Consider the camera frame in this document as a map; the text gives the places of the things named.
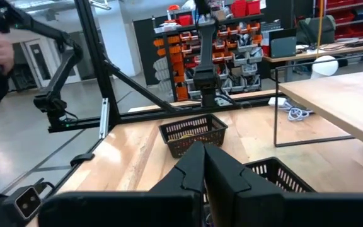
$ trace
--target desk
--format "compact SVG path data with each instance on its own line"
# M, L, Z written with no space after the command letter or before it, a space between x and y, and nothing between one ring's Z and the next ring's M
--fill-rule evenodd
M334 48L334 47L339 47L339 46L342 46L342 45L343 44L328 44L327 46L325 46L325 45L324 46L326 48ZM336 55L336 54L348 54L348 53L362 52L362 51L363 51L363 47L344 47L344 48L339 49L339 50L320 52L319 56ZM263 57L263 59L268 61L268 62L271 62L271 63L274 63L274 62L286 62L287 65L292 65L294 61L315 59L315 58L316 58L316 54L308 54L308 53L297 54L296 56L291 56L291 57L279 57L279 58ZM284 82L292 81L292 70L293 70L292 67L287 68L287 71L285 72Z
M272 107L215 115L229 126L222 149L238 161L247 163L276 156L318 192L363 192L363 143L359 140L275 148ZM346 135L318 115L303 122L289 122L286 113L281 116L281 140ZM58 193L149 190L178 161L170 155L158 126L186 118L189 117L116 126L95 149L95 158L84 162ZM37 227L37 219L28 227Z
M363 72L283 83L279 90L363 141Z

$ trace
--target gray floor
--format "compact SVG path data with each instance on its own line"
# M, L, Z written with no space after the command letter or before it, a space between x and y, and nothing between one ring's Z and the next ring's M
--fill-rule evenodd
M363 71L363 63L340 68L339 73L357 71ZM295 75L295 79L306 78L309 76ZM145 86L142 75L133 79ZM123 82L114 79L112 85L120 112L152 105ZM273 81L264 79L262 86L263 90L267 90L275 85ZM166 98L155 88L150 91L162 99ZM68 172L72 158L87 152L98 140L97 128L49 134L46 115L33 105L36 93L10 93L0 104L0 192L10 194L41 177L57 183ZM101 94L95 80L66 85L62 99L68 103L67 110L79 118L100 114Z

